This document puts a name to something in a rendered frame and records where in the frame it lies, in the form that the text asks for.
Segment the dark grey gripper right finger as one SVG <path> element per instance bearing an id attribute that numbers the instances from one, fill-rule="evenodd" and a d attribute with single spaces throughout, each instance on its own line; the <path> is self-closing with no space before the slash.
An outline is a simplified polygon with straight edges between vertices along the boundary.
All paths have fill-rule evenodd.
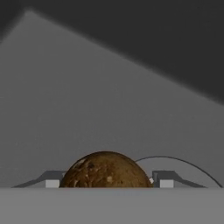
<path id="1" fill-rule="evenodd" d="M 172 170 L 153 171 L 152 178 L 157 188 L 207 188 L 205 183 L 196 178 Z"/>

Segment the grey sink basin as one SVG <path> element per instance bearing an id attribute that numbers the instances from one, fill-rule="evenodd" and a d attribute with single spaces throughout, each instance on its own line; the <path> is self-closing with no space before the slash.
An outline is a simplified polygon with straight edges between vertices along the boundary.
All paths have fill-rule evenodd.
<path id="1" fill-rule="evenodd" d="M 0 186 L 100 150 L 224 186 L 224 0 L 0 0 Z"/>

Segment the brown mushroom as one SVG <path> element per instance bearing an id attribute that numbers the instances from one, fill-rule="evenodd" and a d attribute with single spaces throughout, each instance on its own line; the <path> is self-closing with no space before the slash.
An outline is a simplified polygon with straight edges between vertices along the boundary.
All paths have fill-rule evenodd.
<path id="1" fill-rule="evenodd" d="M 97 151 L 77 160 L 59 187 L 146 187 L 153 183 L 131 158 L 113 151 Z"/>

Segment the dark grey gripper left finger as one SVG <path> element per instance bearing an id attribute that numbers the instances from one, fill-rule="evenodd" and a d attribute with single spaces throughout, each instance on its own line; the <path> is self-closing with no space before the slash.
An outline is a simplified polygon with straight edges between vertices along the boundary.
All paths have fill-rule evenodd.
<path id="1" fill-rule="evenodd" d="M 65 175 L 66 171 L 59 170 L 49 170 L 44 171 L 39 177 L 29 180 L 28 182 L 24 182 L 19 185 L 14 185 L 14 188 L 26 188 L 30 186 L 35 186 L 39 183 L 46 182 L 47 180 L 58 180 L 61 181 Z"/>

